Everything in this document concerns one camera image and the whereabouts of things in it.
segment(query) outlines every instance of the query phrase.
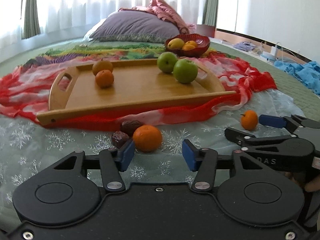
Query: brown date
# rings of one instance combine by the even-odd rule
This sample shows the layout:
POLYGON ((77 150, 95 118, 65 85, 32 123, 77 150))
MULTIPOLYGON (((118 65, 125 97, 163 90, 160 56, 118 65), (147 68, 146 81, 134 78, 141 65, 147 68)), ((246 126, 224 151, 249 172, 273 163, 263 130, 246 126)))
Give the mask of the brown date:
POLYGON ((111 137, 112 144, 117 148, 121 148, 130 137, 121 131, 116 131, 111 137))
POLYGON ((135 130, 137 130, 143 123, 138 120, 133 121, 124 121, 120 125, 120 131, 126 133, 130 137, 132 137, 135 130))

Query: pink jacket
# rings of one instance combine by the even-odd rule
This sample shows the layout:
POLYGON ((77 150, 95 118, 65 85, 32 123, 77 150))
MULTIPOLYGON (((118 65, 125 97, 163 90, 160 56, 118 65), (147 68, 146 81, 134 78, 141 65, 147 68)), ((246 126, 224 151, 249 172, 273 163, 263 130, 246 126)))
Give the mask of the pink jacket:
POLYGON ((133 10, 133 11, 145 11, 156 15, 160 20, 171 22, 177 26, 180 31, 180 34, 189 34, 193 33, 195 30, 194 24, 186 24, 180 15, 164 0, 151 0, 148 7, 144 6, 135 6, 131 9, 129 8, 120 8, 122 10, 133 10))

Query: wooden tray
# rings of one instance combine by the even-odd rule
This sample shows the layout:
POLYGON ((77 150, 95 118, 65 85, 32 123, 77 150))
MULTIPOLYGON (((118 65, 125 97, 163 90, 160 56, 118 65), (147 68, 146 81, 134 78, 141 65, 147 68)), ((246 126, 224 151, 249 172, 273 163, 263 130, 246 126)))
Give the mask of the wooden tray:
POLYGON ((215 97, 233 94, 225 91, 219 79, 204 65, 191 84, 181 84, 172 74, 162 73, 156 59, 112 61, 115 81, 101 89, 95 83, 92 64, 70 67, 52 84, 49 111, 37 114, 41 125, 100 111, 137 108, 160 109, 170 106, 204 104, 215 97), (58 84, 63 77, 70 82, 65 90, 58 84))

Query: green apple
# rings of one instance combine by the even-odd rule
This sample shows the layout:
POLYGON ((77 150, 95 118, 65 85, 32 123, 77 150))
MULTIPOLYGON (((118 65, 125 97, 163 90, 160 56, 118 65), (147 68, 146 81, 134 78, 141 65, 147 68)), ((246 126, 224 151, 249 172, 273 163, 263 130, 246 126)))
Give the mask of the green apple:
POLYGON ((182 84, 189 84, 196 79, 198 66, 191 60, 180 59, 174 65, 173 76, 182 84))
POLYGON ((157 60, 158 68, 164 73, 171 73, 175 63, 177 63, 177 56, 172 52, 162 53, 157 60))

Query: blue cloth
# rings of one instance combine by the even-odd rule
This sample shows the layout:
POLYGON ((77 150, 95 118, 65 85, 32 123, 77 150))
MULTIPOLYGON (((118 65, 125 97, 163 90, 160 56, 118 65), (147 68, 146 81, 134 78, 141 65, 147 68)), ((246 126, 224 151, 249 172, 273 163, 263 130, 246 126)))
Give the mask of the blue cloth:
POLYGON ((276 61, 274 66, 292 75, 307 88, 313 90, 316 95, 320 96, 320 65, 317 62, 311 61, 302 65, 276 61))
POLYGON ((244 51, 248 52, 250 50, 254 50, 254 48, 256 46, 250 42, 243 41, 243 42, 240 42, 240 43, 233 45, 233 47, 236 49, 240 49, 240 50, 244 50, 244 51))

